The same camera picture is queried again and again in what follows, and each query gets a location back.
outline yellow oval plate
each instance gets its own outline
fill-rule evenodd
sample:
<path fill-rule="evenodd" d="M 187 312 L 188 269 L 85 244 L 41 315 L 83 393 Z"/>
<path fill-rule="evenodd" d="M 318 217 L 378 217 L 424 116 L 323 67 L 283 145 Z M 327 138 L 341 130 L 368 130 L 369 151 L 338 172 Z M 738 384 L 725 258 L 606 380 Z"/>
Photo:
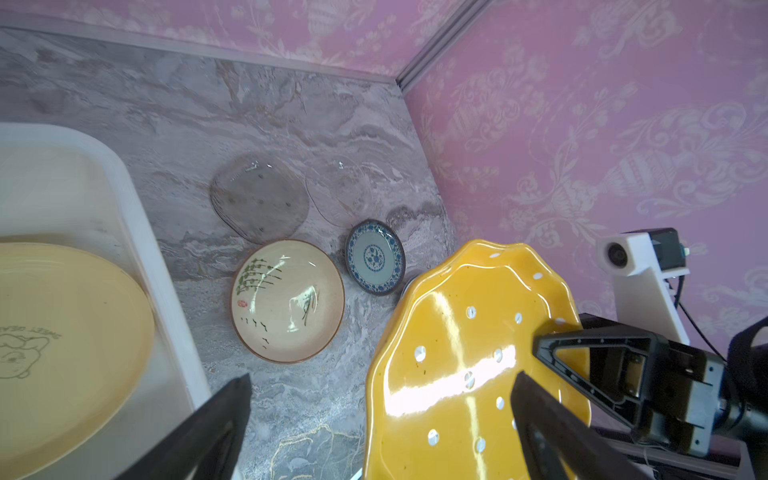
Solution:
<path fill-rule="evenodd" d="M 0 479 L 22 478 L 95 434 L 152 351 L 147 296 L 91 253 L 0 243 Z"/>
<path fill-rule="evenodd" d="M 526 371 L 588 424 L 589 401 L 531 353 L 576 329 L 568 286 L 527 245 L 475 240 L 421 275 L 368 372 L 366 478 L 528 478 L 512 384 Z M 588 350 L 560 357 L 588 375 Z"/>

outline marble countertop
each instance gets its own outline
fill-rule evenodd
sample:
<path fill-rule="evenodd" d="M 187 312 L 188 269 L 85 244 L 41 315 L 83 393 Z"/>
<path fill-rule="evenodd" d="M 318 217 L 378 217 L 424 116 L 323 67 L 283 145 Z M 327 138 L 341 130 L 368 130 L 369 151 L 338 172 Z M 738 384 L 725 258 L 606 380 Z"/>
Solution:
<path fill-rule="evenodd" d="M 398 294 L 372 296 L 350 279 L 347 231 L 310 204 L 293 237 L 320 247 L 342 271 L 342 325 L 305 362 L 256 357 L 227 308 L 234 270 L 256 246 L 214 213 L 208 185 L 241 154 L 269 151 L 298 168 L 311 156 L 346 155 L 365 163 L 372 216 L 402 240 L 406 279 L 439 265 L 455 249 L 453 231 L 394 84 L 0 29 L 0 121 L 74 128 L 126 163 L 210 387 L 251 376 L 245 478 L 343 480 L 362 466 L 366 374 Z"/>

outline white plastic bin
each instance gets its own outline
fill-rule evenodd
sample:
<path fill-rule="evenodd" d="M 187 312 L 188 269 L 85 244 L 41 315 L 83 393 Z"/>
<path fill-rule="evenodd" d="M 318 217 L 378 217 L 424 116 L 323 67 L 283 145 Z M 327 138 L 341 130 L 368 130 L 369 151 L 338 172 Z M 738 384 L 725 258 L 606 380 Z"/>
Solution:
<path fill-rule="evenodd" d="M 95 253 L 132 275 L 157 332 L 141 383 L 96 435 L 29 478 L 111 479 L 210 398 L 184 312 L 131 177 L 100 141 L 53 125 L 0 123 L 0 241 Z M 233 476 L 240 479 L 240 473 Z"/>

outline floral wallpaper pattern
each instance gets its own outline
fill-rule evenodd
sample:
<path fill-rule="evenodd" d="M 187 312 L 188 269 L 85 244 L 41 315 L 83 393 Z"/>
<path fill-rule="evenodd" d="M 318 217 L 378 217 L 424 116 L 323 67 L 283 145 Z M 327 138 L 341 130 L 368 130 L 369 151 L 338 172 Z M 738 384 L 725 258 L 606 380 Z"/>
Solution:
<path fill-rule="evenodd" d="M 768 315 L 768 0 L 497 0 L 406 102 L 459 239 L 531 244 L 581 312 L 615 318 L 596 238 L 676 227 L 723 354 Z"/>
<path fill-rule="evenodd" d="M 394 78 L 461 2 L 0 0 L 0 11 L 63 18 Z"/>

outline gray baseboard trim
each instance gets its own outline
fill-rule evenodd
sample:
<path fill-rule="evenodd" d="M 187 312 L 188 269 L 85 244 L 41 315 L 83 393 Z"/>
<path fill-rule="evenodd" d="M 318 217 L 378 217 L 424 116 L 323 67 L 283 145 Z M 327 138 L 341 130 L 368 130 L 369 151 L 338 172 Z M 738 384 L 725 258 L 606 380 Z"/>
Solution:
<path fill-rule="evenodd" d="M 267 65 L 277 68 L 307 71 L 310 73 L 332 75 L 335 77 L 354 78 L 357 80 L 374 81 L 391 84 L 394 78 L 385 75 L 370 74 L 364 71 L 347 70 L 345 68 L 318 65 L 308 61 L 290 60 L 272 57 L 253 52 L 233 50 L 230 48 L 214 47 L 190 43 L 188 41 L 159 38 L 130 31 L 114 30 L 113 28 L 97 25 L 87 25 L 59 18 L 49 18 L 40 15 L 27 15 L 0 11 L 0 27 L 21 30 L 39 31 L 69 35 L 71 37 L 90 38 L 91 40 L 106 41 L 134 47 L 150 48 L 153 50 L 175 51 L 187 55 L 218 58 L 220 60 L 241 61 L 243 63 Z"/>
<path fill-rule="evenodd" d="M 397 76 L 397 85 L 406 94 L 432 67 L 440 56 L 453 45 L 474 23 L 493 0 L 466 0 L 443 25 L 424 48 Z"/>

